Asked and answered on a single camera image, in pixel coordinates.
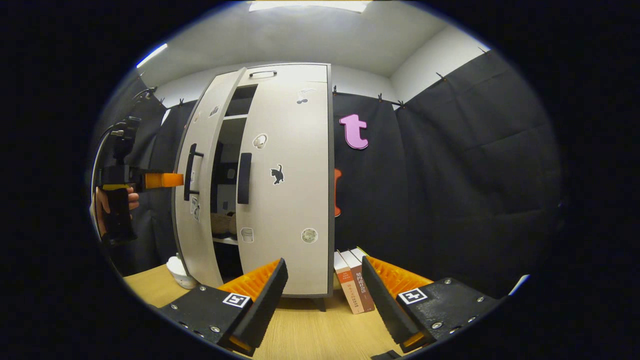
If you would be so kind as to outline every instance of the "table surface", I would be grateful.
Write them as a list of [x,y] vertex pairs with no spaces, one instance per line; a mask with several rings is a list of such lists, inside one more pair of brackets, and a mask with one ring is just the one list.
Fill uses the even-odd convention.
[[[183,296],[166,265],[124,278],[147,304],[162,307]],[[310,299],[281,298],[262,345],[252,359],[367,359],[395,350],[378,310],[354,315],[339,287],[325,299],[326,312]]]

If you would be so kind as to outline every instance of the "book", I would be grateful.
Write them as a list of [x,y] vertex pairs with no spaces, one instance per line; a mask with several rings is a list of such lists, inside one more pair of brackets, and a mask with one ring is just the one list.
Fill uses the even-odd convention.
[[351,312],[354,314],[363,313],[364,310],[360,303],[358,288],[356,287],[356,283],[353,279],[351,268],[347,265],[346,261],[338,251],[333,253],[333,269],[335,270],[340,286],[344,291],[344,296],[347,298]]
[[362,256],[364,256],[364,253],[362,254],[362,256],[360,256],[359,259],[358,256],[353,254],[354,250],[358,249],[343,251],[340,253],[340,255],[345,260],[347,265],[349,265],[349,267],[351,268],[351,273],[353,274],[353,279],[355,280],[358,295],[360,296],[360,303],[362,304],[362,309],[366,313],[368,311],[373,311],[376,306],[373,302],[371,294],[369,293],[369,289],[367,289],[367,285],[364,283],[364,279],[362,278]]

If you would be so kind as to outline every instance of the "black handle grip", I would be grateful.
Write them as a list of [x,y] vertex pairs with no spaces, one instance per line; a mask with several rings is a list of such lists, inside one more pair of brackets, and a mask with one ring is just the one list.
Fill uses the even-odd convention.
[[252,78],[254,74],[260,74],[261,72],[272,72],[274,76],[278,75],[278,72],[275,70],[267,70],[267,71],[257,71],[249,74],[249,78]]
[[238,204],[249,204],[249,177],[251,176],[251,153],[240,154],[238,166]]
[[187,170],[186,174],[184,174],[184,200],[189,201],[189,195],[192,193],[199,194],[200,192],[195,192],[191,190],[191,169],[193,168],[193,156],[201,156],[204,157],[204,154],[200,152],[196,152],[196,144],[191,144],[191,148],[189,149],[189,159],[187,160]]
[[108,214],[106,211],[102,212],[104,227],[107,231],[103,240],[107,241],[109,245],[118,245],[138,238],[131,225],[127,189],[103,191],[107,194],[111,210]]

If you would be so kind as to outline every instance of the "hand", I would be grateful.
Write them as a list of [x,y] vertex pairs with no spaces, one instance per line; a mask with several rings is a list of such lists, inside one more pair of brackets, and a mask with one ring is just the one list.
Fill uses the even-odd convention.
[[[137,193],[133,192],[133,188],[128,188],[127,193],[129,193],[129,210],[133,210],[140,206],[140,203],[138,202],[140,196]],[[95,207],[96,219],[98,221],[98,230],[100,231],[100,237],[103,237],[107,233],[106,227],[104,225],[103,211],[105,211],[107,214],[110,214],[111,209],[109,209],[109,199],[107,198],[107,194],[97,187],[95,188]]]

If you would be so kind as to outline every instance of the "ceiling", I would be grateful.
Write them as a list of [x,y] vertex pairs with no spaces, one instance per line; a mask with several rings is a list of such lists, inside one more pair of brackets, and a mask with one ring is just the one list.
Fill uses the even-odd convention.
[[389,78],[447,23],[404,1],[373,1],[363,13],[319,6],[249,12],[231,2],[167,41],[144,64],[145,82],[162,85],[238,63],[300,61],[342,65]]

